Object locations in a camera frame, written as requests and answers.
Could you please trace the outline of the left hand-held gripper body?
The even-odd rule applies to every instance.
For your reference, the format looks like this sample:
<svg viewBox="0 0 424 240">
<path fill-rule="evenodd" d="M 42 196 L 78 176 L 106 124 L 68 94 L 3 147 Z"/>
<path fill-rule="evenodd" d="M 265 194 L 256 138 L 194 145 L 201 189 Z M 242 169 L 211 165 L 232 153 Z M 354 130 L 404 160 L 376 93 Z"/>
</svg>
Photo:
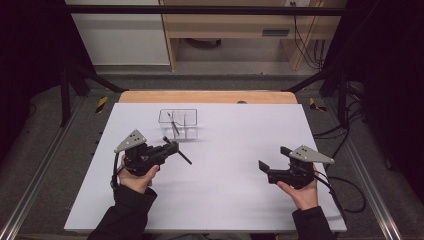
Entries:
<svg viewBox="0 0 424 240">
<path fill-rule="evenodd" d="M 143 176 L 154 165 L 162 165 L 169 157 L 167 143 L 156 147 L 147 144 L 146 137 L 137 129 L 133 130 L 115 149 L 113 176 L 122 169 L 132 175 Z"/>
</svg>

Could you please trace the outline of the white cabinet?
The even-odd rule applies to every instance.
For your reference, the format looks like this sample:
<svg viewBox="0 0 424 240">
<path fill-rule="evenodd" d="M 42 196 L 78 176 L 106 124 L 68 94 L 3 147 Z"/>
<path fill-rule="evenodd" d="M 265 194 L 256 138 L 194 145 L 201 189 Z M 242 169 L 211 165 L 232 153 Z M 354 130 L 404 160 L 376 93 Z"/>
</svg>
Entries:
<svg viewBox="0 0 424 240">
<path fill-rule="evenodd" d="M 73 14 L 95 66 L 169 65 L 160 14 Z"/>
</svg>

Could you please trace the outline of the person's right hand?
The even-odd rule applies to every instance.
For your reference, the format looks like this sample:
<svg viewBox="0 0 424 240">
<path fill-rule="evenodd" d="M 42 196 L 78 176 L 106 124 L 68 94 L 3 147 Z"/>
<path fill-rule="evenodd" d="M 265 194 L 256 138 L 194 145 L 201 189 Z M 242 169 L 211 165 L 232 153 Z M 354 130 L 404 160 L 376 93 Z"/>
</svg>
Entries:
<svg viewBox="0 0 424 240">
<path fill-rule="evenodd" d="M 316 179 L 301 189 L 295 189 L 283 181 L 278 181 L 277 186 L 288 194 L 296 207 L 302 211 L 315 208 L 319 205 Z"/>
</svg>

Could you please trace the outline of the white table board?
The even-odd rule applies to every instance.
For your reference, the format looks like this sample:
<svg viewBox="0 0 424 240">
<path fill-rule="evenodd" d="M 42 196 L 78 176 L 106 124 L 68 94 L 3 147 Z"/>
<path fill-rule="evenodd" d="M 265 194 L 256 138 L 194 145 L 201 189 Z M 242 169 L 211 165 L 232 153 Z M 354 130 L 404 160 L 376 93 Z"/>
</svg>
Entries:
<svg viewBox="0 0 424 240">
<path fill-rule="evenodd" d="M 110 181 L 114 149 L 133 130 L 148 144 L 162 144 L 161 109 L 180 104 L 114 105 L 65 227 L 87 232 L 113 205 Z M 299 104 L 196 104 L 198 138 L 183 142 L 153 180 L 158 197 L 149 212 L 147 231 L 271 232 L 291 231 L 295 205 L 269 184 L 258 161 L 285 169 L 289 160 L 280 147 L 314 147 L 311 130 Z"/>
</svg>

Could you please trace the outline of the yellow black tape strip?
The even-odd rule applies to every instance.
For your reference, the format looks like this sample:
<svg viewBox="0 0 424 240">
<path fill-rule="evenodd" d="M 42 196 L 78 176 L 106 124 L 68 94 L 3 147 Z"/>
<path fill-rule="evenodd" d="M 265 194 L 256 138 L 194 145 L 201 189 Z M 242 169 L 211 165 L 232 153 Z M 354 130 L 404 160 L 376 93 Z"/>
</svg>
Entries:
<svg viewBox="0 0 424 240">
<path fill-rule="evenodd" d="M 108 97 L 106 97 L 106 96 L 101 97 L 101 99 L 99 100 L 99 103 L 97 105 L 97 108 L 95 110 L 95 113 L 101 113 L 102 112 L 107 100 L 108 100 Z"/>
<path fill-rule="evenodd" d="M 309 99 L 309 106 L 310 106 L 310 109 L 317 110 L 320 112 L 327 112 L 327 108 L 318 106 L 314 98 Z"/>
</svg>

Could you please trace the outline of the aluminium floor rail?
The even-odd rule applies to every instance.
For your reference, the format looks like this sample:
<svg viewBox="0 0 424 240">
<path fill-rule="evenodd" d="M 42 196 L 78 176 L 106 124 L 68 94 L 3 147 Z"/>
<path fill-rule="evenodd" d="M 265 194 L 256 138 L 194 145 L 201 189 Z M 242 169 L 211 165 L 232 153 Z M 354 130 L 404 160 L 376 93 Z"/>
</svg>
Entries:
<svg viewBox="0 0 424 240">
<path fill-rule="evenodd" d="M 5 225 L 0 230 L 0 240 L 14 240 L 17 236 L 24 220 L 26 219 L 31 207 L 33 206 L 37 195 L 40 192 L 41 186 L 45 179 L 45 176 L 50 168 L 52 161 L 55 158 L 57 151 L 59 150 L 63 139 L 66 137 L 70 126 L 72 125 L 76 115 L 80 111 L 81 107 L 85 104 L 85 97 L 76 97 L 74 104 L 71 108 L 70 117 L 67 123 L 60 127 L 57 131 L 52 143 L 49 145 L 48 150 L 43 156 L 43 159 L 38 166 L 34 176 L 28 184 L 24 194 L 17 203 L 11 216 L 6 221 Z"/>
<path fill-rule="evenodd" d="M 345 117 L 348 129 L 343 135 L 335 158 L 341 160 L 344 154 L 350 162 L 367 205 L 372 210 L 385 239 L 402 240 L 398 226 L 383 199 L 383 188 L 376 182 L 376 176 L 381 176 L 386 171 L 386 159 L 369 132 L 365 113 L 358 103 L 351 103 L 345 108 Z"/>
</svg>

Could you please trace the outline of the black horizontal frame bar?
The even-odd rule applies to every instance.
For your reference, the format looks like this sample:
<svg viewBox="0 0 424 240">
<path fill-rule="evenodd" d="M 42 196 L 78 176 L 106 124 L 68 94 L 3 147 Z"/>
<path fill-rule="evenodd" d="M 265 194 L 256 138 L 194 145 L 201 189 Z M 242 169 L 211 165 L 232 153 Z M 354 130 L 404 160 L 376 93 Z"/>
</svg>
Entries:
<svg viewBox="0 0 424 240">
<path fill-rule="evenodd" d="M 320 7 L 68 5 L 67 8 L 75 14 L 343 16 L 350 13 L 343 8 Z"/>
</svg>

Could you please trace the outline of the clear plastic organizer box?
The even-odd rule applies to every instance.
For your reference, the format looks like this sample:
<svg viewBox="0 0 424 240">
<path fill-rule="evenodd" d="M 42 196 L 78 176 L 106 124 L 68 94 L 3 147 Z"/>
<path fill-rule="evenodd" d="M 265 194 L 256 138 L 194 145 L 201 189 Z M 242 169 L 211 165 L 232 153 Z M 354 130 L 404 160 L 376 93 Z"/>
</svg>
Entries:
<svg viewBox="0 0 424 240">
<path fill-rule="evenodd" d="M 173 131 L 167 112 L 173 115 L 176 126 L 180 132 L 179 136 Z M 159 111 L 158 123 L 162 130 L 162 134 L 170 140 L 191 141 L 198 138 L 196 109 L 161 109 Z"/>
</svg>

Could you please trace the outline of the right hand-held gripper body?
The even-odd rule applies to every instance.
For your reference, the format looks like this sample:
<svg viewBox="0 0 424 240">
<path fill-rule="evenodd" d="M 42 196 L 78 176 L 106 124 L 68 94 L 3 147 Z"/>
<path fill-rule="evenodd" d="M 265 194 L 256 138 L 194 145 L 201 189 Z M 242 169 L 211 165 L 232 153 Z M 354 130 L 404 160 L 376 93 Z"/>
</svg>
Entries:
<svg viewBox="0 0 424 240">
<path fill-rule="evenodd" d="M 268 182 L 277 184 L 283 181 L 295 189 L 301 189 L 315 179 L 313 164 L 333 164 L 334 159 L 319 153 L 318 151 L 301 145 L 292 150 L 289 158 L 289 168 L 287 170 L 271 169 L 267 173 Z"/>
</svg>

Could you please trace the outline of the black pen with silver tip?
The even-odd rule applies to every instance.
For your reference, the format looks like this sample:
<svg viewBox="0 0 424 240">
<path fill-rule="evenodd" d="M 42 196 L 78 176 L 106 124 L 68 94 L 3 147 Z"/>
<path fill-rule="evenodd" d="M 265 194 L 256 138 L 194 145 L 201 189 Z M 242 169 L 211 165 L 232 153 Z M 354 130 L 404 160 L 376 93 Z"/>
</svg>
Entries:
<svg viewBox="0 0 424 240">
<path fill-rule="evenodd" d="M 177 141 L 171 141 L 170 139 L 168 139 L 166 136 L 164 136 L 163 138 L 162 138 L 166 143 L 169 143 L 169 142 L 176 142 L 176 143 L 178 143 Z M 192 163 L 192 161 L 180 150 L 180 147 L 179 147 L 179 150 L 178 150 L 178 154 L 189 164 L 189 165 L 192 165 L 193 163 Z"/>
</svg>

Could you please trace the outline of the black striped eyeliner pencil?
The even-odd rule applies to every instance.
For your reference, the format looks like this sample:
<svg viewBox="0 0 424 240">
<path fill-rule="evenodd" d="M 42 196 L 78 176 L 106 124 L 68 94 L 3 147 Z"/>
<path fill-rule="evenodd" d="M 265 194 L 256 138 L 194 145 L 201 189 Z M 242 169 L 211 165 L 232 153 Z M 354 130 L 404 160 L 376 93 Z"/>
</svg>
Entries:
<svg viewBox="0 0 424 240">
<path fill-rule="evenodd" d="M 172 126 L 172 128 L 173 128 L 173 131 L 175 132 L 175 134 L 176 134 L 177 136 L 179 136 L 179 135 L 180 135 L 180 132 L 179 132 L 179 130 L 178 130 L 178 128 L 177 128 L 177 126 L 176 126 L 176 123 L 175 123 L 175 121 L 174 121 L 173 115 L 171 115 L 169 112 L 167 112 L 167 115 L 168 115 L 168 117 L 170 118 L 170 123 L 171 123 L 171 126 Z"/>
</svg>

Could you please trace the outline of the light wooden desk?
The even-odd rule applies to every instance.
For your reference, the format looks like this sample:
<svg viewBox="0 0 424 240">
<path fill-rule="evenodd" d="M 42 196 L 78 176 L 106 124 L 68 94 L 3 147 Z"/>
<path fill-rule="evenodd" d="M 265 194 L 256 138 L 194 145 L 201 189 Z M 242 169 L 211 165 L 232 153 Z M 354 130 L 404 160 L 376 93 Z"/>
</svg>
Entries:
<svg viewBox="0 0 424 240">
<path fill-rule="evenodd" d="M 162 6 L 251 6 L 344 8 L 347 0 L 159 0 Z M 165 14 L 171 60 L 176 60 L 178 39 L 275 38 L 279 40 L 292 70 L 306 59 L 313 40 L 330 40 L 339 24 L 338 16 L 193 15 Z M 263 29 L 289 29 L 287 37 L 263 37 Z"/>
</svg>

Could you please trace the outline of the person's left hand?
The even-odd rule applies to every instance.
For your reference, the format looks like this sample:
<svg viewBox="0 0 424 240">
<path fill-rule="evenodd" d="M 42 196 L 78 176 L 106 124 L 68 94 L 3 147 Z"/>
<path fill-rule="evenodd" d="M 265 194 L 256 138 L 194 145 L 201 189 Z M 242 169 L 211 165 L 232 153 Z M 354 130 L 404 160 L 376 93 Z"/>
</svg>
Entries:
<svg viewBox="0 0 424 240">
<path fill-rule="evenodd" d="M 145 175 L 135 176 L 132 175 L 128 170 L 123 169 L 118 173 L 119 183 L 140 194 L 144 194 L 145 191 L 152 186 L 152 180 L 158 171 L 159 166 L 154 165 Z"/>
</svg>

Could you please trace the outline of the black metal stand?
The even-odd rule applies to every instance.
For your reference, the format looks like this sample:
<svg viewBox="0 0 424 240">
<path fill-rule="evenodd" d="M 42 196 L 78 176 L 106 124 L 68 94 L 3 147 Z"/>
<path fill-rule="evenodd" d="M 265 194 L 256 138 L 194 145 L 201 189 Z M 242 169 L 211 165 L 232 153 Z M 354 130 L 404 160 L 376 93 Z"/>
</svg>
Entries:
<svg viewBox="0 0 424 240">
<path fill-rule="evenodd" d="M 71 119 L 70 89 L 73 89 L 78 96 L 87 96 L 90 93 L 90 88 L 86 83 L 87 79 L 91 79 L 115 93 L 125 92 L 124 88 L 116 86 L 115 84 L 100 77 L 93 71 L 90 71 L 79 65 L 67 65 L 60 74 L 62 107 L 61 127 L 65 127 Z"/>
<path fill-rule="evenodd" d="M 338 91 L 337 120 L 344 129 L 347 129 L 349 125 L 348 109 L 346 106 L 348 81 L 342 67 L 327 67 L 319 71 L 318 73 L 308 77 L 306 80 L 303 80 L 300 83 L 289 87 L 288 89 L 284 89 L 284 92 L 297 93 L 301 89 L 319 80 L 323 80 L 323 83 L 319 89 L 319 93 L 322 97 L 329 97 L 335 91 Z"/>
</svg>

